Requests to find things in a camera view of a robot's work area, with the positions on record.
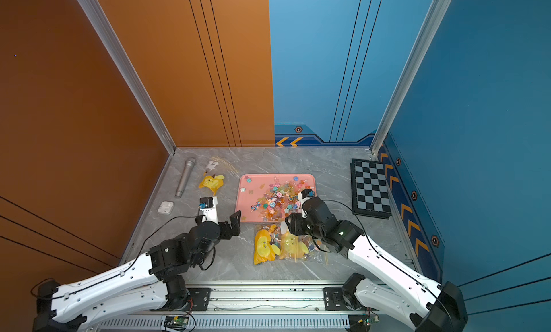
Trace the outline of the yellow duck ziploc bag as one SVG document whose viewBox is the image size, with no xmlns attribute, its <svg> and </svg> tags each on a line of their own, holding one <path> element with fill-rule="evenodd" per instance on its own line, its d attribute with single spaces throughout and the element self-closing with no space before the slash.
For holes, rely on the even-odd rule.
<svg viewBox="0 0 551 332">
<path fill-rule="evenodd" d="M 296 236 L 290 233 L 286 223 L 280 223 L 281 235 L 278 237 L 280 260 L 289 260 L 292 262 L 327 262 L 327 247 L 319 240 L 311 236 Z"/>
<path fill-rule="evenodd" d="M 260 265 L 281 258 L 280 224 L 256 224 L 253 264 Z"/>
<path fill-rule="evenodd" d="M 199 181 L 199 190 L 208 190 L 213 196 L 224 186 L 228 177 L 237 176 L 238 169 L 229 161 L 214 156 L 209 159 L 203 177 Z"/>
</svg>

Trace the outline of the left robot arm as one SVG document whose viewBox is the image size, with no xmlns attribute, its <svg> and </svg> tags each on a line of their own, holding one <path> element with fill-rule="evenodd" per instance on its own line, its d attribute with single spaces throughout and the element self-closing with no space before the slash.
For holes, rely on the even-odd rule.
<svg viewBox="0 0 551 332">
<path fill-rule="evenodd" d="M 184 307 L 189 292 L 183 274 L 194 267 L 207 270 L 205 260 L 215 256 L 216 245 L 240 234 L 240 220 L 240 211 L 218 221 L 214 208 L 203 209 L 191 230 L 128 264 L 67 285 L 43 280 L 31 290 L 37 300 L 33 331 L 78 331 L 112 316 Z"/>
</svg>

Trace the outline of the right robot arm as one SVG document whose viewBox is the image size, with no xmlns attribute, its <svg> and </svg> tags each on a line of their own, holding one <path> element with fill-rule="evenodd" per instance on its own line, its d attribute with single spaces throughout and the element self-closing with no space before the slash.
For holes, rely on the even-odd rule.
<svg viewBox="0 0 551 332">
<path fill-rule="evenodd" d="M 363 267 L 380 280 L 359 273 L 341 287 L 345 306 L 384 313 L 413 331 L 463 331 L 469 317 L 461 290 L 426 277 L 378 245 L 361 221 L 338 220 L 325 201 L 305 190 L 298 195 L 301 213 L 285 223 L 291 234 L 319 240 L 329 252 Z"/>
</svg>

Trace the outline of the pink plastic tray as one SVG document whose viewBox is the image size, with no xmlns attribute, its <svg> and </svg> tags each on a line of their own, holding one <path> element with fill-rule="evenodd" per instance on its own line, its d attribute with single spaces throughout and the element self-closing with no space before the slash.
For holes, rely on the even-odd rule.
<svg viewBox="0 0 551 332">
<path fill-rule="evenodd" d="M 240 178 L 235 209 L 246 223 L 278 222 L 301 212 L 298 194 L 316 191 L 311 174 L 245 174 Z"/>
</svg>

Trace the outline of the white earbuds case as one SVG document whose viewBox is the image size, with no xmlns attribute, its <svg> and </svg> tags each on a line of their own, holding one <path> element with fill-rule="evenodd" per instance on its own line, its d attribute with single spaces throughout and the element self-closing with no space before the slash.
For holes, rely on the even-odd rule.
<svg viewBox="0 0 551 332">
<path fill-rule="evenodd" d="M 172 201 L 162 201 L 160 203 L 158 208 L 158 213 L 163 215 L 169 215 L 171 214 L 172 210 L 174 209 L 174 202 Z"/>
</svg>

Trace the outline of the black white chessboard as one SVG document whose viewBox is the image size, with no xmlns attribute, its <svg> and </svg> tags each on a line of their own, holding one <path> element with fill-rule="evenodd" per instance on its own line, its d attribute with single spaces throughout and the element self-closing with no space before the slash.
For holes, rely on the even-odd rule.
<svg viewBox="0 0 551 332">
<path fill-rule="evenodd" d="M 383 164 L 353 158 L 350 169 L 352 211 L 365 217 L 389 219 L 392 210 Z"/>
</svg>

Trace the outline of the left green circuit board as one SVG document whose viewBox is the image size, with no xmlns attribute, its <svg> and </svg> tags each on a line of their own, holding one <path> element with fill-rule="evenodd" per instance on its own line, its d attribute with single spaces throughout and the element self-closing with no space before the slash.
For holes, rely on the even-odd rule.
<svg viewBox="0 0 551 332">
<path fill-rule="evenodd" d="M 187 331 L 191 327 L 188 316 L 167 316 L 163 322 L 164 331 Z"/>
</svg>

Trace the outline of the green circuit board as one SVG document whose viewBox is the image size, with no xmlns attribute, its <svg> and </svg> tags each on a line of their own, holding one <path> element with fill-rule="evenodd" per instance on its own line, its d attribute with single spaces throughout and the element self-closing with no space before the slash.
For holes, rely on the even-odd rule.
<svg viewBox="0 0 551 332">
<path fill-rule="evenodd" d="M 191 327 L 188 316 L 167 316 L 163 322 L 164 331 L 187 331 Z"/>
<path fill-rule="evenodd" d="M 349 316 L 348 332 L 369 332 L 372 327 L 370 319 L 361 316 Z"/>
</svg>

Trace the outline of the silver microphone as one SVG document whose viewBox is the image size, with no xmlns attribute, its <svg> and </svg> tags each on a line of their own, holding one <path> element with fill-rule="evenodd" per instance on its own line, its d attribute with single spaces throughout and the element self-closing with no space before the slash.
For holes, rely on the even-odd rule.
<svg viewBox="0 0 551 332">
<path fill-rule="evenodd" d="M 178 186 L 176 187 L 176 192 L 174 195 L 176 198 L 181 198 L 183 196 L 185 192 L 185 188 L 189 181 L 189 177 L 191 176 L 191 173 L 193 171 L 193 168 L 195 167 L 195 164 L 196 164 L 195 158 L 186 159 L 181 178 L 179 180 Z"/>
</svg>

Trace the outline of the right green circuit board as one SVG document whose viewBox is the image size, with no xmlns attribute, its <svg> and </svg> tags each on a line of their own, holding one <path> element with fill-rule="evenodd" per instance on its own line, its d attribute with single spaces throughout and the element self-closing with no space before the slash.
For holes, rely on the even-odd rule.
<svg viewBox="0 0 551 332">
<path fill-rule="evenodd" d="M 361 316 L 349 316 L 348 332 L 369 332 L 372 327 L 370 319 Z"/>
</svg>

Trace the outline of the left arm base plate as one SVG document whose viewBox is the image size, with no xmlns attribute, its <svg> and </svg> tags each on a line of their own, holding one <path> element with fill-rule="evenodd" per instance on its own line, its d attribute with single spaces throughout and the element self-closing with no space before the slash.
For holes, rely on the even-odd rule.
<svg viewBox="0 0 551 332">
<path fill-rule="evenodd" d="M 191 287 L 188 289 L 188 296 L 177 308 L 176 311 L 194 313 L 205 312 L 208 309 L 212 289 L 210 287 Z"/>
</svg>

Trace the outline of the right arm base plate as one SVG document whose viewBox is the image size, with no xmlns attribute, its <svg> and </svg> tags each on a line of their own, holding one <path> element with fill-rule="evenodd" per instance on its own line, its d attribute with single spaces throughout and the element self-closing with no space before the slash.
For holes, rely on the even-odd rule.
<svg viewBox="0 0 551 332">
<path fill-rule="evenodd" d="M 324 308 L 326 311 L 353 311 L 345 300 L 340 287 L 325 287 L 323 290 Z"/>
</svg>

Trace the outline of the aluminium front rail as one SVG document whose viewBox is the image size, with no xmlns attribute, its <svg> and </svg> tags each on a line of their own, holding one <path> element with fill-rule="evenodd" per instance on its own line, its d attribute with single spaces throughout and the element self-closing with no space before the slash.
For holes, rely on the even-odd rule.
<svg viewBox="0 0 551 332">
<path fill-rule="evenodd" d="M 210 287 L 212 294 L 207 311 L 195 313 L 252 313 L 266 311 L 282 314 L 290 311 L 313 312 L 326 311 L 324 308 L 325 287 L 340 287 L 345 300 L 353 311 L 375 310 L 384 314 L 395 314 L 409 318 L 412 315 L 424 317 L 432 308 L 442 308 L 445 295 L 442 286 L 430 290 L 426 285 L 415 284 L 406 288 L 401 295 L 386 285 L 369 279 L 354 278 L 341 286 L 328 283 L 290 283 L 275 285 L 194 285 L 192 287 Z M 83 313 L 89 323 L 114 319 L 119 316 L 146 312 L 186 313 L 176 311 L 186 298 L 166 303 L 161 291 L 152 286 L 132 290 L 97 303 Z"/>
</svg>

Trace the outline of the aluminium corner post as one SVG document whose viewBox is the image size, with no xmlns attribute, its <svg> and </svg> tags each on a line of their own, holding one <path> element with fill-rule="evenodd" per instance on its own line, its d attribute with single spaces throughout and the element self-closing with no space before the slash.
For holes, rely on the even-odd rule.
<svg viewBox="0 0 551 332">
<path fill-rule="evenodd" d="M 98 0 L 77 0 L 169 155 L 176 144 Z"/>
<path fill-rule="evenodd" d="M 370 145 L 371 153 L 376 158 L 378 157 L 380 148 L 383 146 L 383 142 L 390 131 L 451 2 L 452 0 L 433 0 L 430 4 L 426 17 L 408 56 L 408 60 L 397 81 L 383 117 L 380 120 L 372 144 Z"/>
</svg>

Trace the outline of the left aluminium corner post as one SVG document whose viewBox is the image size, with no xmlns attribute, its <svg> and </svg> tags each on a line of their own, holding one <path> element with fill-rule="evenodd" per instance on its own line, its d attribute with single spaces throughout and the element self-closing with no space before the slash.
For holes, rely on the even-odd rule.
<svg viewBox="0 0 551 332">
<path fill-rule="evenodd" d="M 77 0 L 169 155 L 176 144 L 98 0 Z"/>
</svg>

